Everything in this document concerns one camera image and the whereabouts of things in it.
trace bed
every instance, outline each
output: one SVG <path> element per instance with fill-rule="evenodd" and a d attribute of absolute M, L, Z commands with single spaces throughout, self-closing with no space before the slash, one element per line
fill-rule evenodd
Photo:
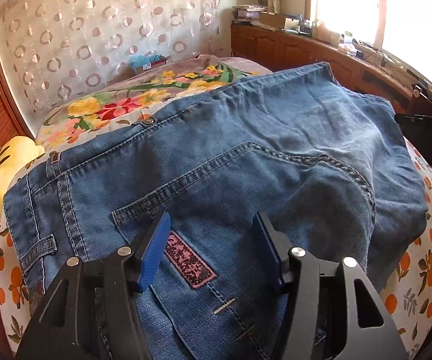
<path fill-rule="evenodd" d="M 97 135 L 147 119 L 179 98 L 231 83 L 268 69 L 242 58 L 201 55 L 183 63 L 162 66 L 97 93 L 66 103 L 46 118 L 36 137 L 46 154 L 27 164 L 12 184 L 54 151 L 80 145 Z M 432 326 L 432 168 L 406 140 L 414 167 L 424 180 L 428 203 L 426 229 L 411 243 L 380 293 L 399 330 L 409 358 L 413 358 Z M 2 218 L 0 228 L 0 309 L 13 352 L 37 303 L 25 287 L 11 235 Z"/>

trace clamp jaw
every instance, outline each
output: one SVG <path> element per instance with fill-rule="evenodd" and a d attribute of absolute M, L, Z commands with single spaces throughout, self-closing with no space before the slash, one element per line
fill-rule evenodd
<path fill-rule="evenodd" d="M 354 258 L 341 263 L 317 259 L 294 247 L 264 212 L 255 215 L 251 230 L 269 284 L 289 293 L 271 360 L 311 359 L 319 312 L 327 318 L 324 359 L 407 358 L 394 321 Z M 321 302 L 322 292 L 327 304 Z"/>
<path fill-rule="evenodd" d="M 134 294 L 154 280 L 170 234 L 160 212 L 148 231 L 108 257 L 83 262 L 70 257 L 49 286 L 21 340 L 16 360 L 97 360 L 96 288 L 104 288 L 105 313 L 114 360 L 151 360 L 135 311 Z"/>

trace blue jeans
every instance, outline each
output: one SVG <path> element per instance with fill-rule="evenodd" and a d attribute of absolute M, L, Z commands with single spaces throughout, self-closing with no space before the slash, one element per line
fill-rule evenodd
<path fill-rule="evenodd" d="M 167 254 L 138 300 L 154 358 L 268 359 L 286 298 L 265 281 L 257 211 L 318 258 L 356 258 L 378 289 L 424 231 L 422 180 L 393 115 L 322 63 L 178 100 L 153 124 L 54 155 L 4 198 L 28 288 L 48 287 L 70 256 L 107 256 L 167 210 L 199 268 L 191 278 Z"/>

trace metal screw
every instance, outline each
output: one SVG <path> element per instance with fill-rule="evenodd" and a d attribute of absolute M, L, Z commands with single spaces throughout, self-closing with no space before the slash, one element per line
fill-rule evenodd
<path fill-rule="evenodd" d="M 143 123 L 146 125 L 153 124 L 154 122 L 155 120 L 152 117 L 147 117 L 146 119 L 143 120 Z"/>
<path fill-rule="evenodd" d="M 294 247 L 291 249 L 291 253 L 294 257 L 303 257 L 306 251 L 302 247 Z"/>
<path fill-rule="evenodd" d="M 120 256 L 128 256 L 131 254 L 131 248 L 129 246 L 122 246 L 118 249 L 118 254 Z"/>
<path fill-rule="evenodd" d="M 355 268 L 357 266 L 357 261 L 352 257 L 344 257 L 342 262 L 344 263 L 345 266 L 349 268 Z"/>
<path fill-rule="evenodd" d="M 70 257 L 67 259 L 67 266 L 76 266 L 79 264 L 79 258 L 78 257 Z"/>

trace books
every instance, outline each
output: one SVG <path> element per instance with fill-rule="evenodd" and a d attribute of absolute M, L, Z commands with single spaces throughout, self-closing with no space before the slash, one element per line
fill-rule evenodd
<path fill-rule="evenodd" d="M 260 12 L 265 12 L 267 7 L 262 5 L 235 5 L 233 17 L 235 23 L 251 23 L 259 19 Z"/>

